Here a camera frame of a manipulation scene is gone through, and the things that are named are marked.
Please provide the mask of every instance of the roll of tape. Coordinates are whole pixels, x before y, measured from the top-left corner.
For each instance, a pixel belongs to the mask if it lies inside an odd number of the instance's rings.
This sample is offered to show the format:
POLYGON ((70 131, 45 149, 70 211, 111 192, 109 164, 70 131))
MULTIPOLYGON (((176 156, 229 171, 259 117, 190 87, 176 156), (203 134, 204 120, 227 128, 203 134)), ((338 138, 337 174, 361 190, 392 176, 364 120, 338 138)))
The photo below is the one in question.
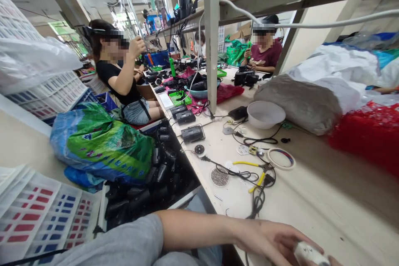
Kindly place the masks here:
POLYGON ((270 148, 270 149, 267 151, 266 156, 267 156, 267 160, 270 161, 271 165, 272 165, 273 167, 277 168, 277 169, 289 171, 289 170, 294 169, 294 167, 296 166, 295 158, 294 158, 290 153, 288 153, 287 151, 285 151, 285 150, 283 150, 283 149, 280 149, 280 148, 270 148), (291 165, 290 165, 290 166, 284 166, 284 165, 278 164, 278 163, 271 157, 270 154, 271 154, 272 152, 278 152, 278 153, 281 153, 282 155, 286 156, 286 157, 290 160, 291 165))

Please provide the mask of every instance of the green tray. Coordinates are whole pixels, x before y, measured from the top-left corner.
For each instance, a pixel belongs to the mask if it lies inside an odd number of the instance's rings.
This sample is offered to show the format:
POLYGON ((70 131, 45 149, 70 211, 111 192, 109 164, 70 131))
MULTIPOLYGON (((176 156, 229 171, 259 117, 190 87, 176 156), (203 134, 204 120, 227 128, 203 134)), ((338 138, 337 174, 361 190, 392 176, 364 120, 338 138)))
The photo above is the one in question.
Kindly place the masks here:
POLYGON ((155 66, 150 68, 152 71, 162 71, 162 67, 161 66, 155 66))
MULTIPOLYGON (((180 106, 181 104, 183 104, 183 101, 182 101, 182 100, 179 100, 179 101, 178 101, 177 99, 181 98, 183 95, 186 96, 186 94, 185 94, 183 91, 177 91, 177 92, 175 92, 175 93, 170 94, 170 95, 169 95, 169 98, 172 100, 173 105, 175 105, 175 106, 180 106)), ((187 98, 184 100, 184 103, 185 103, 186 105, 190 105, 190 104, 192 103, 191 98, 190 98, 190 97, 187 97, 187 98)))
POLYGON ((218 78, 225 77, 225 76, 227 76, 227 73, 225 71, 223 71, 221 69, 217 69, 217 77, 218 78))

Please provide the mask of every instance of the work bench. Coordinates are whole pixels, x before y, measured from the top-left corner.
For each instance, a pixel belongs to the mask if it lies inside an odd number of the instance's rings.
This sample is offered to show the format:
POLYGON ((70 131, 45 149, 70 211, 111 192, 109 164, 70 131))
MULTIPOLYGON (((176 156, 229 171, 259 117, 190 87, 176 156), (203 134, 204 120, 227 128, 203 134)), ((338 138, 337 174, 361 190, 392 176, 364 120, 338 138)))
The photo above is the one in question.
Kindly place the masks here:
MULTIPOLYGON (((232 84, 237 71, 226 69, 223 83, 232 84)), ((215 115, 224 116, 229 111, 248 106, 253 101, 257 85, 251 90, 244 87, 242 95, 217 105, 215 115)), ((161 103, 165 117, 170 111, 161 103)), ((178 126, 173 130, 195 174, 205 189, 216 213, 230 217, 246 218, 252 210, 251 185, 238 177, 229 177, 225 187, 217 187, 210 179, 215 164, 201 160, 194 152, 196 145, 205 147, 205 155, 221 165, 227 161, 248 161, 261 164, 251 154, 241 156, 240 144, 232 135, 223 134, 229 117, 211 120, 204 113, 196 122, 178 126), (184 143, 180 137, 183 128, 201 124, 206 138, 194 143, 184 143)), ((245 137, 272 136, 280 125, 269 130, 259 130, 245 122, 236 128, 246 128, 245 137)), ((258 143, 262 148, 278 147, 289 152, 296 160, 292 171, 276 169, 276 183, 265 189, 266 200, 259 213, 260 219, 283 222, 294 226, 320 244, 326 254, 334 256, 344 266, 398 265, 399 261, 399 184, 383 171, 351 154, 342 153, 328 145, 327 137, 317 137, 293 126, 281 128, 274 137, 279 143, 258 143), (281 138, 290 138, 282 143, 281 138)), ((262 173, 262 169, 238 165, 240 171, 262 173)), ((245 264, 245 253, 237 248, 245 264)), ((251 265, 264 265, 264 259, 249 255, 251 265)))

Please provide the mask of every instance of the white electronic part in hand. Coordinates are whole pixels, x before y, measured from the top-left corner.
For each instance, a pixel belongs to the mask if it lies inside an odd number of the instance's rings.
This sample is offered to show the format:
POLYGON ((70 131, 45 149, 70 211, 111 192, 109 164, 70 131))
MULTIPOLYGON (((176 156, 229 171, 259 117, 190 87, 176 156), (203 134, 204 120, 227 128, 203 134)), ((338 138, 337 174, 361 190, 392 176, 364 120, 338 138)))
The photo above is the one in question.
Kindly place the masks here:
POLYGON ((300 266, 308 266, 306 261, 312 261, 317 266, 331 266, 330 261, 325 256, 304 241, 298 243, 294 255, 300 266))

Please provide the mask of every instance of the maroon t-shirt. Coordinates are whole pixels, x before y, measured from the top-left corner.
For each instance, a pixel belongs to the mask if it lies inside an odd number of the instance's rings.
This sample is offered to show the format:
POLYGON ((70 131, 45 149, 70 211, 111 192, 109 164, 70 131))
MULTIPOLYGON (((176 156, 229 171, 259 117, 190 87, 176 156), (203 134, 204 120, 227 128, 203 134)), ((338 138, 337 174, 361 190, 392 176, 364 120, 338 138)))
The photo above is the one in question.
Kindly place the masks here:
POLYGON ((254 44, 251 48, 252 55, 248 65, 256 67, 275 67, 282 50, 283 46, 278 40, 274 41, 273 47, 270 47, 263 53, 259 51, 259 46, 254 44))

